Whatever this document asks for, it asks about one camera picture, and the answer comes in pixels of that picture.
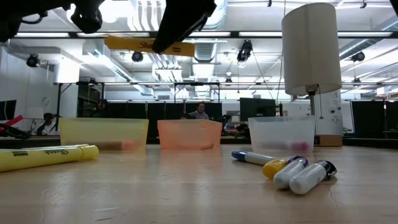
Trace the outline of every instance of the table surface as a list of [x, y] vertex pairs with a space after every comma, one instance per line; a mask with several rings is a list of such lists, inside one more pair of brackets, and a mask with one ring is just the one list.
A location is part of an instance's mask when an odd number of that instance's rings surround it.
[[[1, 223], [396, 223], [398, 151], [318, 148], [338, 169], [306, 195], [275, 190], [229, 145], [204, 151], [101, 152], [0, 174]], [[291, 153], [267, 152], [272, 156]]]

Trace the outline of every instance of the clear plastic bin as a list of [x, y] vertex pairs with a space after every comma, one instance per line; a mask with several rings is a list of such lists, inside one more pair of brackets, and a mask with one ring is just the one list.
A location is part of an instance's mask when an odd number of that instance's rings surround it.
[[209, 149], [219, 147], [222, 124], [206, 119], [157, 121], [162, 149]]
[[60, 118], [61, 145], [95, 144], [102, 150], [145, 149], [147, 119]]
[[252, 148], [312, 152], [314, 116], [249, 118]]

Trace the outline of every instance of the white marker body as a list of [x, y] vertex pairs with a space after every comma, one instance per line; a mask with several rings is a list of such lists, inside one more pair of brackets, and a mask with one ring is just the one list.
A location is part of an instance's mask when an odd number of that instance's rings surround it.
[[290, 189], [296, 194], [305, 194], [326, 177], [325, 168], [317, 163], [296, 174], [289, 182]]
[[244, 160], [246, 162], [250, 162], [253, 164], [259, 164], [264, 166], [267, 162], [275, 160], [275, 157], [272, 156], [264, 156], [261, 154], [257, 153], [252, 153], [252, 152], [247, 152], [246, 155], [244, 155]]
[[289, 188], [289, 182], [291, 178], [298, 174], [301, 170], [304, 170], [304, 168], [304, 164], [297, 160], [287, 164], [274, 176], [274, 185], [276, 189]]

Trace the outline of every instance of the yellow marker cap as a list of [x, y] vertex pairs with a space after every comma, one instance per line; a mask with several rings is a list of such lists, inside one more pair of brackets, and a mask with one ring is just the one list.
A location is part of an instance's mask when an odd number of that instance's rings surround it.
[[98, 157], [100, 153], [96, 146], [83, 146], [80, 148], [82, 151], [81, 160], [92, 160]]
[[285, 159], [276, 159], [273, 161], [269, 161], [262, 168], [262, 174], [264, 174], [264, 176], [272, 180], [275, 174], [278, 173], [281, 169], [283, 169], [286, 165], [287, 165], [287, 160]]

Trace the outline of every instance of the cylindrical lamp shade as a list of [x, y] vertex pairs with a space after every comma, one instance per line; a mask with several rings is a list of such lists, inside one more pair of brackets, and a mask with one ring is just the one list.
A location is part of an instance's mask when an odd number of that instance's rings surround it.
[[341, 88], [336, 9], [331, 4], [306, 4], [282, 20], [285, 92], [306, 95], [305, 86], [319, 85], [317, 93]]

